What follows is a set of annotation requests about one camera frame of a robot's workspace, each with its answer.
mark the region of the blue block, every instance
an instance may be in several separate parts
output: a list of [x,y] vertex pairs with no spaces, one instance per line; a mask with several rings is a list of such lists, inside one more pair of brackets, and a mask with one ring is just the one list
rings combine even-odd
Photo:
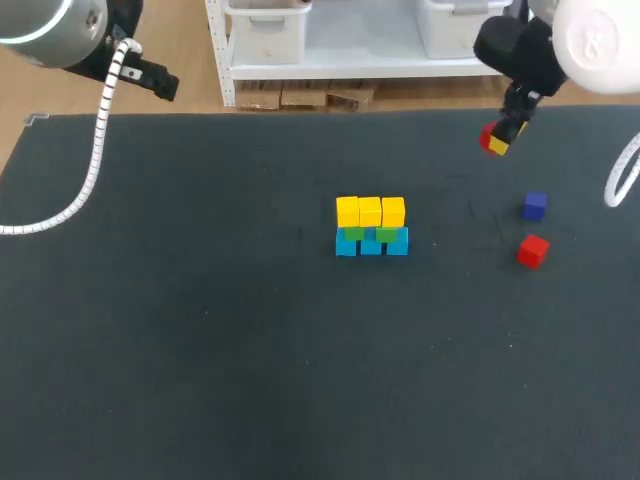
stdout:
[[344,228],[336,232],[336,257],[355,257],[358,242],[344,238]]
[[547,211],[547,200],[549,196],[546,193],[529,192],[524,199],[524,208],[522,216],[526,220],[534,220],[539,222],[544,218]]
[[365,228],[364,240],[360,242],[361,255],[382,255],[382,244],[376,242],[376,229]]
[[387,255],[409,255],[409,228],[398,229],[396,243],[387,244]]

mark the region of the green block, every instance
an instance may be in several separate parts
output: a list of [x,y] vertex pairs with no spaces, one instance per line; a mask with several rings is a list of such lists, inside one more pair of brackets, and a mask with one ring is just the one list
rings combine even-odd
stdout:
[[397,228],[385,228],[385,227],[376,228],[376,242],[396,243],[397,240],[398,240]]
[[345,228],[344,238],[347,242],[360,242],[364,240],[364,228],[361,228],[361,227]]

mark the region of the black tabletop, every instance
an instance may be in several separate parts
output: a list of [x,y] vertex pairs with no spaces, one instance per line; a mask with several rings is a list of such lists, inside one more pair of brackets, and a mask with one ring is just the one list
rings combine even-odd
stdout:
[[[636,478],[640,193],[603,190],[640,110],[506,158],[493,118],[112,118],[87,206],[0,238],[0,478]],[[0,221],[73,199],[93,121],[25,130]],[[336,258],[341,195],[404,196],[409,257]]]

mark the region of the red block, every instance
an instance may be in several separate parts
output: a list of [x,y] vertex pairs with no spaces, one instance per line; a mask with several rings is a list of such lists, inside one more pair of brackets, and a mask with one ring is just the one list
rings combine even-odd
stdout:
[[520,245],[518,261],[529,268],[538,268],[547,256],[550,245],[540,237],[529,235]]
[[482,133],[480,134],[480,146],[491,155],[495,155],[495,152],[489,148],[489,144],[491,143],[491,132],[498,124],[498,122],[491,122],[488,125],[485,125],[482,129]]

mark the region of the white storage bin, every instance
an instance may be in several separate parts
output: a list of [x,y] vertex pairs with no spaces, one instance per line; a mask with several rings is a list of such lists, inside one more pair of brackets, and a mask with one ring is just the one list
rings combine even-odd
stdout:
[[301,63],[304,60],[310,2],[229,1],[225,5],[225,12],[231,17],[235,32],[234,49],[243,63],[276,65]]
[[429,58],[473,57],[473,44],[489,17],[513,0],[417,0],[418,25]]

